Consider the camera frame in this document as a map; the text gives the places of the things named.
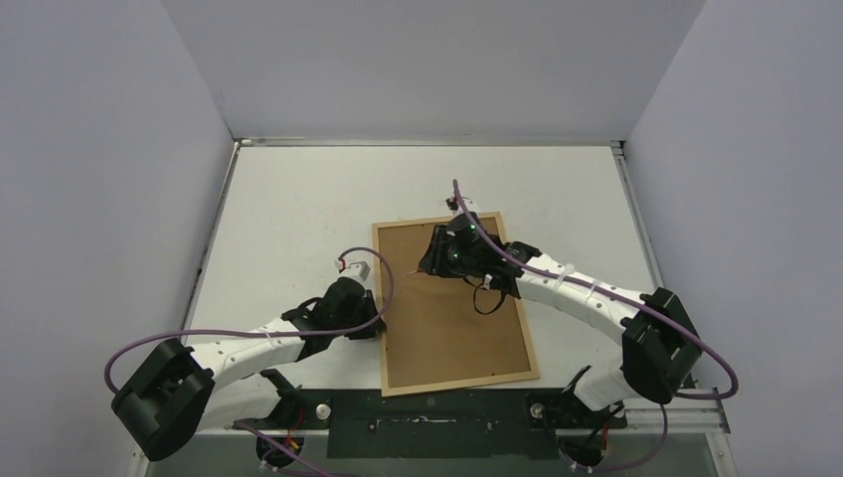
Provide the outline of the wooden picture frame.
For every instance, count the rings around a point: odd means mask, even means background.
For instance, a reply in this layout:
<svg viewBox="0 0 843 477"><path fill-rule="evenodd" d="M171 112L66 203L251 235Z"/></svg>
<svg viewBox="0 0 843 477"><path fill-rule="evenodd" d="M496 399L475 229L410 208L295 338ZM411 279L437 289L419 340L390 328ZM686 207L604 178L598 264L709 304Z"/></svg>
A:
<svg viewBox="0 0 843 477"><path fill-rule="evenodd" d="M372 226L380 257L376 293L387 305L380 337L382 395L392 398L538 379L541 374L523 305L459 279L417 269L439 218Z"/></svg>

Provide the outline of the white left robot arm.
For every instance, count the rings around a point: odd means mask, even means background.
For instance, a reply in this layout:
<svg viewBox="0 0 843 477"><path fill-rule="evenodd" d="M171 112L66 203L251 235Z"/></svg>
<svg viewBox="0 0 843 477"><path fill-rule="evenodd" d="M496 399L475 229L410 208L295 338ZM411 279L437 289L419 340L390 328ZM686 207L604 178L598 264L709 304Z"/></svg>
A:
<svg viewBox="0 0 843 477"><path fill-rule="evenodd" d="M154 348L121 386L111 409L145 456L166 459L200 430L240 419L281 428L296 415L289 383L276 367L327 350L337 337L369 339L384 331L385 308L349 277L251 331L192 329L209 342L186 345L177 332L150 337Z"/></svg>

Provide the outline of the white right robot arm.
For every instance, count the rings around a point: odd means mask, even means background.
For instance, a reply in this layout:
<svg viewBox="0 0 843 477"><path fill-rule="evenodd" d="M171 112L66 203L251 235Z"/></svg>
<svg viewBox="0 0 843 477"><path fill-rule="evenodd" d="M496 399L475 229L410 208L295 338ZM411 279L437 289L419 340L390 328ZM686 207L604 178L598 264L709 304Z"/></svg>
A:
<svg viewBox="0 0 843 477"><path fill-rule="evenodd" d="M619 356L587 366L568 385L562 412L576 426L626 398L671 402L702 354L687 313L669 290L609 285L536 247L504 242L465 217L433 227L419 269L441 278L477 278L486 289L566 313L618 345Z"/></svg>

